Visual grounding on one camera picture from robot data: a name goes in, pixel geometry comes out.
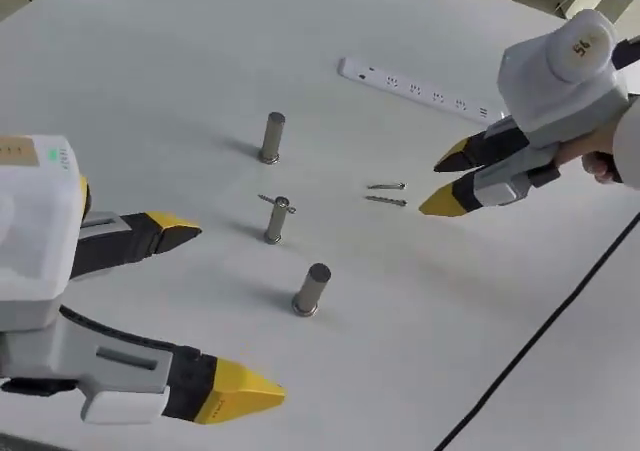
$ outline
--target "robotic arm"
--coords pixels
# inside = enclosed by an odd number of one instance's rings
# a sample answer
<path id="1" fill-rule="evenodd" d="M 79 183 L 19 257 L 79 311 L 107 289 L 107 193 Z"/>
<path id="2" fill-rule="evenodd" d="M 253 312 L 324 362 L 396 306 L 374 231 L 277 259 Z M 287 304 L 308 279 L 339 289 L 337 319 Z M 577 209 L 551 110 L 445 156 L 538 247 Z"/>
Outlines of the robotic arm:
<path id="1" fill-rule="evenodd" d="M 94 213 L 60 136 L 0 137 L 0 375 L 5 392 L 80 389 L 96 424 L 159 416 L 210 424 L 281 404 L 285 391 L 240 364 L 128 334 L 60 304 L 70 278 L 139 262 L 191 240 L 164 213 Z"/>
<path id="2" fill-rule="evenodd" d="M 436 172 L 476 169 L 436 191 L 422 213 L 453 217 L 508 205 L 559 178 L 553 158 L 560 144 L 591 133 L 637 98 L 619 70 L 638 59 L 638 43 L 617 44 L 613 25 L 591 9 L 553 33 L 507 48 L 498 90 L 511 115 L 440 159 Z"/>

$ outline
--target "screw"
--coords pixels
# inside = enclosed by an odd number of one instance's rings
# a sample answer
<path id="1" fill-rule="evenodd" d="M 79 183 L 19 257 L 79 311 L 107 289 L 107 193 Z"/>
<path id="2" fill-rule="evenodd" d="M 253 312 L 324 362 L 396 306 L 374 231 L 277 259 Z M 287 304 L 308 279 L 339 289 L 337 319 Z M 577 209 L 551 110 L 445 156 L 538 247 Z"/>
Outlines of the screw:
<path id="1" fill-rule="evenodd" d="M 400 207 L 404 207 L 407 205 L 407 202 L 404 199 L 382 198 L 380 196 L 365 196 L 364 199 L 368 199 L 369 201 L 377 201 L 379 203 L 395 204 L 396 206 Z"/>
<path id="2" fill-rule="evenodd" d="M 372 184 L 367 186 L 367 189 L 406 189 L 406 187 L 406 183 Z"/>
<path id="3" fill-rule="evenodd" d="M 271 199 L 269 196 L 265 196 L 264 194 L 259 194 L 258 197 L 261 200 L 266 201 L 267 203 L 276 204 L 275 199 Z M 289 214 L 296 214 L 296 211 L 296 208 L 294 208 L 293 206 L 287 206 L 287 212 Z"/>

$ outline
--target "metal peg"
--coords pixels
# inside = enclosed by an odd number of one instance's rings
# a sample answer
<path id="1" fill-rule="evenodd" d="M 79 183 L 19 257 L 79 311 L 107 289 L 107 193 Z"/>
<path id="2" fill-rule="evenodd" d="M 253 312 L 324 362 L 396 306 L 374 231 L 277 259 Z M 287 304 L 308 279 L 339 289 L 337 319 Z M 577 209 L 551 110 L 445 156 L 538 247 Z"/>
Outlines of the metal peg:
<path id="1" fill-rule="evenodd" d="M 302 288 L 291 301 L 293 312 L 305 318 L 316 314 L 320 295 L 330 279 L 331 270 L 325 264 L 316 263 L 311 266 Z"/>
<path id="2" fill-rule="evenodd" d="M 264 164 L 275 164 L 280 159 L 278 150 L 282 139 L 285 117 L 282 113 L 271 113 L 267 119 L 267 129 L 264 132 L 262 148 L 258 153 L 258 158 Z"/>
<path id="3" fill-rule="evenodd" d="M 287 216 L 289 208 L 289 200 L 283 196 L 278 196 L 273 203 L 271 211 L 271 219 L 269 226 L 264 232 L 264 240 L 268 244 L 276 244 L 282 239 L 282 226 L 284 226 L 284 218 Z"/>

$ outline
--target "white sleeve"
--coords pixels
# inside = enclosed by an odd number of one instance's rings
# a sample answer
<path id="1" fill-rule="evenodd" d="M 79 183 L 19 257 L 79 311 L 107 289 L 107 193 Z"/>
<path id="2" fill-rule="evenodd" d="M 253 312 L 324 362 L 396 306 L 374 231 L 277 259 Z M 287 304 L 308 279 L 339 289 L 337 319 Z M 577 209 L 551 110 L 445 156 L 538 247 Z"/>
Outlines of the white sleeve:
<path id="1" fill-rule="evenodd" d="M 640 99 L 618 123 L 613 135 L 613 161 L 624 184 L 640 190 Z"/>

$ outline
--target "metal pin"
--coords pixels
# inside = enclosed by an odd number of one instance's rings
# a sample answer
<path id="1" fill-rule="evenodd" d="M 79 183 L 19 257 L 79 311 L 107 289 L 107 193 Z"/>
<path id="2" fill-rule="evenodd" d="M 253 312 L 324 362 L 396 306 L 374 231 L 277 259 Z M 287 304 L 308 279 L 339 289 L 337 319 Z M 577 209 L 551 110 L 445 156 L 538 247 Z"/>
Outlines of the metal pin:
<path id="1" fill-rule="evenodd" d="M 282 113 L 271 113 L 267 119 L 267 129 L 264 132 L 262 148 L 258 153 L 258 158 L 264 164 L 275 164 L 280 159 L 278 149 L 282 139 L 285 117 Z"/>
<path id="2" fill-rule="evenodd" d="M 406 187 L 406 183 L 372 184 L 367 186 L 367 189 L 406 189 Z"/>
<path id="3" fill-rule="evenodd" d="M 331 270 L 325 264 L 316 263 L 311 266 L 302 288 L 291 301 L 293 312 L 305 318 L 316 314 L 320 295 L 330 279 Z"/>
<path id="4" fill-rule="evenodd" d="M 284 226 L 284 218 L 287 216 L 288 207 L 289 200 L 287 198 L 278 196 L 275 199 L 269 226 L 264 232 L 264 240 L 268 244 L 276 244 L 282 239 L 282 226 Z"/>
<path id="5" fill-rule="evenodd" d="M 401 207 L 407 205 L 407 202 L 404 199 L 383 198 L 381 196 L 365 196 L 364 199 L 368 199 L 369 201 L 377 201 L 379 203 L 395 204 L 396 206 Z"/>
<path id="6" fill-rule="evenodd" d="M 267 203 L 271 203 L 271 204 L 276 204 L 276 200 L 275 199 L 271 199 L 269 196 L 265 196 L 264 194 L 259 194 L 258 197 L 263 200 L 266 201 Z M 288 206 L 287 207 L 287 212 L 289 214 L 296 214 L 296 208 L 294 208 L 293 206 Z"/>

